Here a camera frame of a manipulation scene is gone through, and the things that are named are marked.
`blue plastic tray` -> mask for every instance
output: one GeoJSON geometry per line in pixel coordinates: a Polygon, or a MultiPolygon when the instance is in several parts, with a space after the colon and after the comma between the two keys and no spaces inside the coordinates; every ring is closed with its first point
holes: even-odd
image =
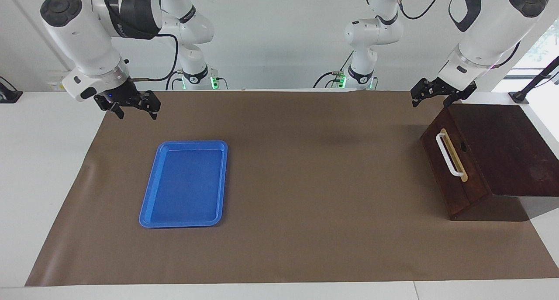
{"type": "Polygon", "coordinates": [[[224,141],[168,141],[155,155],[140,212],[145,228],[209,227],[221,220],[224,141]]]}

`white robotic arm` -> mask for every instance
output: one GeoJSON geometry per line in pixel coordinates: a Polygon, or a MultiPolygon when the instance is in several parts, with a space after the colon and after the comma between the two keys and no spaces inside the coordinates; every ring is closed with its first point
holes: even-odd
{"type": "Polygon", "coordinates": [[[162,33],[173,34],[179,41],[178,61],[182,66],[183,83],[188,90],[214,89],[212,68],[196,45],[214,38],[214,26],[200,14],[190,0],[161,0],[162,33]]]}
{"type": "Polygon", "coordinates": [[[151,91],[138,92],[133,81],[166,78],[130,79],[125,61],[110,43],[111,37],[152,39],[174,35],[187,88],[215,88],[212,69],[195,46],[211,41],[214,27],[196,12],[190,0],[46,0],[41,16],[48,33],[76,64],[62,85],[78,101],[94,97],[102,110],[120,118],[124,117],[120,107],[136,107],[156,119],[159,100],[151,91]]]}
{"type": "Polygon", "coordinates": [[[345,39],[353,47],[351,65],[344,72],[345,87],[369,88],[377,62],[375,45],[390,45],[400,41],[404,26],[398,18],[397,0],[369,0],[374,19],[360,19],[347,25],[345,39]]]}
{"type": "Polygon", "coordinates": [[[421,79],[411,90],[413,105],[449,95],[448,106],[467,99],[475,79],[492,69],[535,26],[549,0],[452,0],[449,13],[465,33],[434,81],[421,79]]]}

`white table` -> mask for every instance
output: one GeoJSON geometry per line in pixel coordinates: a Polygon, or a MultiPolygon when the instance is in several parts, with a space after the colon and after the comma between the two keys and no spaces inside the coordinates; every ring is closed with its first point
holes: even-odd
{"type": "MultiPolygon", "coordinates": [[[[510,103],[503,93],[475,93],[469,102],[510,103]]],[[[559,155],[559,143],[523,108],[559,155]]],[[[23,288],[103,116],[93,101],[66,93],[25,93],[15,105],[0,105],[0,300],[559,298],[559,279],[23,288]]],[[[559,209],[532,222],[559,264],[559,209]]]]}

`brown paper mat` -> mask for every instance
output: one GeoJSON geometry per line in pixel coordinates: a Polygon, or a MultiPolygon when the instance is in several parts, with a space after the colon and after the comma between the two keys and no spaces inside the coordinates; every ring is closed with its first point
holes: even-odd
{"type": "Polygon", "coordinates": [[[558,277],[530,222],[451,222],[408,93],[158,93],[107,115],[27,286],[558,277]],[[164,141],[222,139],[222,221],[138,223],[164,141]]]}

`box handle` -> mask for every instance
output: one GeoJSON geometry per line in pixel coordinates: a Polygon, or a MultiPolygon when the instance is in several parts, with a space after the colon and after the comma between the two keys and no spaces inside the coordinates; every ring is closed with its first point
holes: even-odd
{"type": "Polygon", "coordinates": [[[439,134],[435,137],[437,144],[439,145],[439,149],[441,149],[441,154],[449,167],[449,171],[453,176],[459,177],[462,182],[468,181],[468,175],[466,173],[466,169],[464,168],[462,161],[460,160],[454,145],[447,133],[446,129],[442,129],[439,134]]]}

